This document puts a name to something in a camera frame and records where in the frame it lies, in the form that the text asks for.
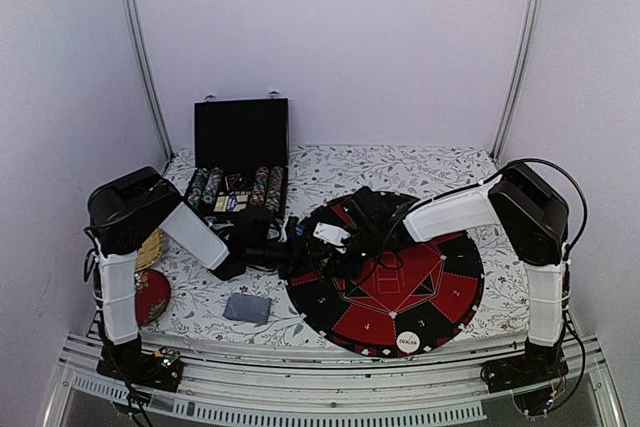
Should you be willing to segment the white blue dealer button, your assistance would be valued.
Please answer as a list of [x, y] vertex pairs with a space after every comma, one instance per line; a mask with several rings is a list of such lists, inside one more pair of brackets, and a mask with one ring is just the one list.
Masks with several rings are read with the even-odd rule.
[[400, 351], [410, 354], [419, 349], [420, 337], [412, 331], [404, 331], [397, 336], [396, 345]]

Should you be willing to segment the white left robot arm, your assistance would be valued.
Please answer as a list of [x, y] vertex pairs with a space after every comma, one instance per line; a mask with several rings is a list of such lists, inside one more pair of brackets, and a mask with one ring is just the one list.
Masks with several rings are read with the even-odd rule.
[[138, 251], [160, 230], [200, 265], [222, 280], [248, 266], [273, 267], [287, 277], [299, 260], [312, 260], [295, 217], [282, 230], [282, 242], [268, 240], [270, 215], [251, 207], [222, 240], [158, 171], [143, 167], [98, 187], [87, 203], [90, 223], [84, 229], [98, 258], [102, 326], [116, 345], [108, 357], [111, 366], [128, 381], [148, 373], [146, 355], [130, 342], [139, 338], [135, 316], [134, 271]]

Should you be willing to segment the blue texas holdem card box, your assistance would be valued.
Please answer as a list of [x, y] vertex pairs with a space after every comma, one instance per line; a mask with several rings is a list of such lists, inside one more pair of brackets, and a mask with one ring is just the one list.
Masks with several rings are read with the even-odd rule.
[[234, 213], [244, 210], [248, 205], [246, 194], [221, 195], [216, 199], [214, 211], [217, 213]]

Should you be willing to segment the far right chip row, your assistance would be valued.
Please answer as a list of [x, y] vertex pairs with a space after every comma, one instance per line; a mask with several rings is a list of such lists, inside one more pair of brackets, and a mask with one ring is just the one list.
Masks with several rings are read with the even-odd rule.
[[280, 211], [283, 180], [284, 168], [281, 166], [274, 166], [269, 172], [264, 202], [264, 207], [274, 214], [277, 214]]

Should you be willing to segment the chip row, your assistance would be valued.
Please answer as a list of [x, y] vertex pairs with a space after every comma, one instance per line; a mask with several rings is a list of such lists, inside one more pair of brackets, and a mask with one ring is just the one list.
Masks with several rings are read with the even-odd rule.
[[210, 171], [206, 168], [197, 168], [192, 176], [185, 192], [185, 200], [194, 210], [199, 208], [209, 176]]
[[214, 206], [222, 180], [223, 170], [218, 167], [212, 168], [205, 182], [201, 197], [201, 202], [205, 208], [212, 208]]
[[256, 170], [251, 188], [249, 204], [252, 206], [264, 206], [266, 200], [266, 189], [269, 180], [269, 168], [261, 166]]
[[274, 166], [269, 172], [264, 202], [264, 207], [274, 214], [277, 214], [280, 211], [283, 180], [284, 168], [281, 166]]

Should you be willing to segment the blue playing card deck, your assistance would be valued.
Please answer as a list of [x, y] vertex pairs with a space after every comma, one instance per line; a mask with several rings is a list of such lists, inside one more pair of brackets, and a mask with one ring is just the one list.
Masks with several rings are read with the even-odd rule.
[[272, 299], [245, 294], [232, 294], [223, 311], [228, 320], [265, 324], [270, 315]]

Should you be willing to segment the round red black poker mat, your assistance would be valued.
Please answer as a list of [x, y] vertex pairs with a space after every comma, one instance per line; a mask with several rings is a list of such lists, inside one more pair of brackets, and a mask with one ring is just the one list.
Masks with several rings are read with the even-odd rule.
[[[310, 220], [330, 220], [338, 197], [315, 208], [300, 222], [312, 242]], [[288, 277], [287, 293], [305, 323], [329, 342], [363, 356], [398, 358], [428, 353], [462, 332], [475, 316], [483, 295], [484, 268], [469, 233], [406, 243], [384, 253], [366, 282], [322, 278], [314, 272]], [[397, 336], [412, 331], [420, 337], [417, 351], [407, 354]]]

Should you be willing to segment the black triangular all-in button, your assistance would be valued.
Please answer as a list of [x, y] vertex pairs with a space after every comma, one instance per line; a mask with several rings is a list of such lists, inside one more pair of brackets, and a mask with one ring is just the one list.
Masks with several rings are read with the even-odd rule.
[[242, 184], [244, 177], [242, 174], [231, 174], [225, 177], [225, 185], [227, 190], [234, 190], [238, 185]]

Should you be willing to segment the black poker chip case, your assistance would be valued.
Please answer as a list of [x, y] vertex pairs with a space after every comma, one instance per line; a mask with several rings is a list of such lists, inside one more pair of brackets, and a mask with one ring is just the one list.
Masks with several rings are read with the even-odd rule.
[[[261, 98], [203, 101], [194, 104], [195, 170], [218, 167], [223, 180], [218, 196], [246, 194], [250, 198], [256, 170], [266, 166], [284, 168], [282, 203], [274, 217], [284, 217], [289, 167], [289, 101]], [[226, 189], [225, 177], [242, 174], [241, 185]], [[195, 210], [203, 218], [229, 221], [241, 211], [217, 213], [200, 202]]]

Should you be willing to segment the far left chip row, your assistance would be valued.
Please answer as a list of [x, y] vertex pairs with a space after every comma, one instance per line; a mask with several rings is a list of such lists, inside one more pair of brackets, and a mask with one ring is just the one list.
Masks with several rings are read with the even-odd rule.
[[209, 176], [210, 171], [206, 168], [197, 168], [192, 176], [185, 192], [185, 200], [194, 210], [199, 208]]

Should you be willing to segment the woven bamboo tray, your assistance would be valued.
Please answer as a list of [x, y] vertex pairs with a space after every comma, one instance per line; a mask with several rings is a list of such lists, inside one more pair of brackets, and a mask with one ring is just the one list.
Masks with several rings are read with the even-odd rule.
[[143, 242], [138, 250], [136, 271], [151, 268], [162, 256], [164, 250], [164, 235], [160, 229], [156, 229]]

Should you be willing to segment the red floral round cushion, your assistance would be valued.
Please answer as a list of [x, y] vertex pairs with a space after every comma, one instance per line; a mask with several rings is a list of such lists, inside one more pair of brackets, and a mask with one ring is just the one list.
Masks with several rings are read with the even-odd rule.
[[158, 320], [171, 299], [171, 286], [167, 277], [154, 269], [137, 271], [134, 275], [135, 315], [139, 326]]

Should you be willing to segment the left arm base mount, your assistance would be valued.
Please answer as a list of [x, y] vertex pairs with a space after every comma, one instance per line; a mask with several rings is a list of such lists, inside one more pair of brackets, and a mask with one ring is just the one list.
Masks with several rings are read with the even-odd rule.
[[184, 363], [181, 353], [169, 347], [161, 347], [152, 353], [142, 351], [139, 339], [102, 347], [98, 374], [132, 385], [176, 393], [181, 382]]

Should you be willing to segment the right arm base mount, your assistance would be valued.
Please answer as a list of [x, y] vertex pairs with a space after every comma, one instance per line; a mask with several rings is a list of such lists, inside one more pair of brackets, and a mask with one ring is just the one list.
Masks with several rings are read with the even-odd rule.
[[531, 387], [546, 382], [545, 387], [516, 394], [516, 408], [529, 417], [547, 414], [554, 406], [569, 369], [561, 341], [543, 347], [525, 341], [523, 354], [484, 363], [481, 379], [490, 393]]

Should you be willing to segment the aluminium frame post left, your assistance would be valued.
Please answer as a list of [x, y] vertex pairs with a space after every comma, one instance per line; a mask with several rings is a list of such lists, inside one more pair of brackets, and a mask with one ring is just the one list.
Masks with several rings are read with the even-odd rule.
[[175, 153], [153, 78], [138, 2], [137, 0], [122, 0], [122, 5], [142, 88], [150, 110], [152, 125], [165, 160], [171, 161]]

